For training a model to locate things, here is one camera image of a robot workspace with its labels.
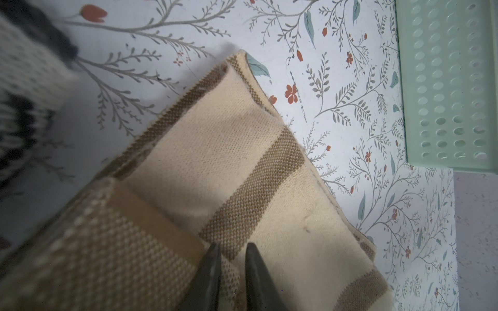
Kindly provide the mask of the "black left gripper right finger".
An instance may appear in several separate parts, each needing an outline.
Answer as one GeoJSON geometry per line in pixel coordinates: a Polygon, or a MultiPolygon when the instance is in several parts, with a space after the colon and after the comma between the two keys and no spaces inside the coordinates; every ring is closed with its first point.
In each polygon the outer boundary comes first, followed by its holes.
{"type": "Polygon", "coordinates": [[[250,242],[245,254],[247,310],[288,311],[257,246],[250,242]]]}

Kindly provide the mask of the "brown checked scarf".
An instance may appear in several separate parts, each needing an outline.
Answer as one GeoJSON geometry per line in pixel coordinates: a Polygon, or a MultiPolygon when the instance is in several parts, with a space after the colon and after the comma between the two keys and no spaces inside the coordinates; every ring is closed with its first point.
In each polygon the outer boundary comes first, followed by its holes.
{"type": "Polygon", "coordinates": [[[260,255],[287,310],[391,310],[352,226],[240,51],[1,266],[2,310],[178,310],[211,244],[217,308],[249,310],[260,255]]]}

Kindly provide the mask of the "black white zigzag scarf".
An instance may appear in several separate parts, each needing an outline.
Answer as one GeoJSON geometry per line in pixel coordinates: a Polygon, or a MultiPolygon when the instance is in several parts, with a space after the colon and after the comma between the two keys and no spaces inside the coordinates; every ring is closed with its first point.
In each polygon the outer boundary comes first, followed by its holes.
{"type": "Polygon", "coordinates": [[[78,48],[30,1],[1,2],[1,188],[32,158],[76,80],[78,48]]]}

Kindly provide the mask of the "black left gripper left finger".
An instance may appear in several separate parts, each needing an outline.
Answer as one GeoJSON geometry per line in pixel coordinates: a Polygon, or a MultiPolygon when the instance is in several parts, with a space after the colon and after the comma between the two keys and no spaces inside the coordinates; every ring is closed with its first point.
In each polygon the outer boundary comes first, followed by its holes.
{"type": "Polygon", "coordinates": [[[218,309],[221,263],[220,246],[218,243],[213,243],[203,256],[179,310],[216,311],[218,309]]]}

